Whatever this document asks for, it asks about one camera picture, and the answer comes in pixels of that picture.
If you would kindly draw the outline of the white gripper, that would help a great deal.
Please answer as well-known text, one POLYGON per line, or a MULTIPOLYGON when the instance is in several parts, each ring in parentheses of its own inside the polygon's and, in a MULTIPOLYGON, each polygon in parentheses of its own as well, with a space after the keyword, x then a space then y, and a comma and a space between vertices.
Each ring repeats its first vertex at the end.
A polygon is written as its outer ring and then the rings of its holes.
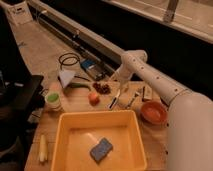
POLYGON ((119 82, 119 92, 120 92, 120 95, 123 95, 125 94, 129 89, 129 82, 128 81, 120 81, 119 82))

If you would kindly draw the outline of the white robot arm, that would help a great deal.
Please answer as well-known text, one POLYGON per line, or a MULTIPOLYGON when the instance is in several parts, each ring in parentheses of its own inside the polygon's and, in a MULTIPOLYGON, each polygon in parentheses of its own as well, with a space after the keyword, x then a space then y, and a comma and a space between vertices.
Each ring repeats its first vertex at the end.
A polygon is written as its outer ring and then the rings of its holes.
POLYGON ((121 83, 136 74, 168 105, 167 171, 213 171, 213 101, 191 90, 147 61, 144 50, 121 54, 121 83))

